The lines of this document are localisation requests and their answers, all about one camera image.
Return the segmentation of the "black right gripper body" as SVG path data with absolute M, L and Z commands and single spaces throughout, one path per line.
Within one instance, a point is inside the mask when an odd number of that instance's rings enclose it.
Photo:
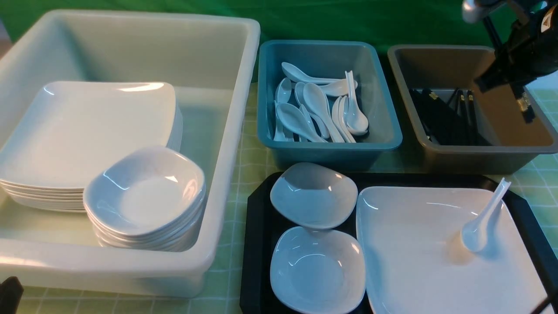
M 473 21 L 482 20 L 495 48 L 495 60 L 474 80 L 481 92 L 509 85 L 522 93 L 524 86 L 557 70 L 556 4 L 510 4 L 517 19 L 506 42 L 501 42 L 490 14 L 500 4 L 475 4 Z

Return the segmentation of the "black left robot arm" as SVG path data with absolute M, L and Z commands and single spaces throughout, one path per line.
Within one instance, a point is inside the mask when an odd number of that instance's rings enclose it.
M 8 277 L 0 284 L 0 313 L 15 314 L 20 300 L 24 294 L 24 288 L 18 277 Z

